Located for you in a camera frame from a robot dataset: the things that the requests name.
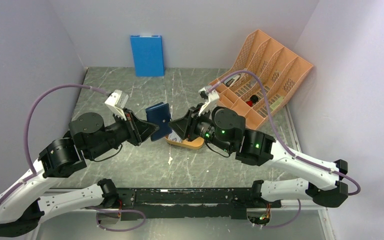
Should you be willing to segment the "silver VIP card stack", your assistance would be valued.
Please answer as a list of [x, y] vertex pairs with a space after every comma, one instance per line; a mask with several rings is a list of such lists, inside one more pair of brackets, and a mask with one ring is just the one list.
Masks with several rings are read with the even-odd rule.
[[174, 131], [168, 135], [168, 140], [176, 143], [182, 143], [183, 141], [182, 138]]

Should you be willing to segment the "navy blue card holder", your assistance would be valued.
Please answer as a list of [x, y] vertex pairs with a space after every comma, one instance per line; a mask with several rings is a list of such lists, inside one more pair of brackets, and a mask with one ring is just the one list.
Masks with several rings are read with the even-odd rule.
[[170, 105], [168, 103], [160, 102], [145, 109], [146, 120], [150, 123], [158, 125], [159, 129], [154, 132], [150, 139], [155, 142], [164, 138], [172, 133], [169, 123], [172, 120]]

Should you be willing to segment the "orange oval tray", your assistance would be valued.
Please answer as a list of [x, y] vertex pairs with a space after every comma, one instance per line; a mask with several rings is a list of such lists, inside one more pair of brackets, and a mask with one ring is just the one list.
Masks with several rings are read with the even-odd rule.
[[168, 135], [165, 136], [165, 140], [168, 144], [178, 146], [178, 147], [183, 147], [191, 150], [198, 150], [204, 145], [204, 139], [201, 137], [196, 138], [195, 140], [188, 141], [188, 140], [182, 140], [182, 143], [179, 142], [174, 142], [168, 140]]

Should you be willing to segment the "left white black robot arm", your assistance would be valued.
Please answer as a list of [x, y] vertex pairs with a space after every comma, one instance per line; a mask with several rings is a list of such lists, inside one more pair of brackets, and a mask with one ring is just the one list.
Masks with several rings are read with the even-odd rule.
[[127, 109], [126, 117], [114, 116], [105, 126], [95, 112], [82, 114], [69, 123], [64, 137], [44, 148], [27, 171], [9, 189], [0, 194], [0, 237], [19, 237], [58, 215], [88, 207], [112, 208], [120, 200], [111, 179], [104, 178], [84, 189], [54, 196], [44, 193], [124, 142], [139, 146], [159, 130], [157, 124], [139, 119]]

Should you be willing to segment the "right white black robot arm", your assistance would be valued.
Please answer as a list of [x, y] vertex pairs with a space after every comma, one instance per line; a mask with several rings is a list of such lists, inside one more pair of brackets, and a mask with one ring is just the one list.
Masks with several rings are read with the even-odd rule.
[[227, 155], [249, 166], [268, 166], [289, 172], [295, 179], [262, 181], [250, 193], [250, 202], [262, 207], [279, 200], [311, 200], [327, 207], [339, 207], [349, 196], [348, 185], [340, 174], [348, 164], [339, 159], [323, 161], [283, 147], [279, 140], [264, 132], [246, 128], [246, 119], [226, 107], [199, 115], [203, 104], [188, 109], [186, 114], [169, 122], [169, 127], [183, 140], [204, 139]]

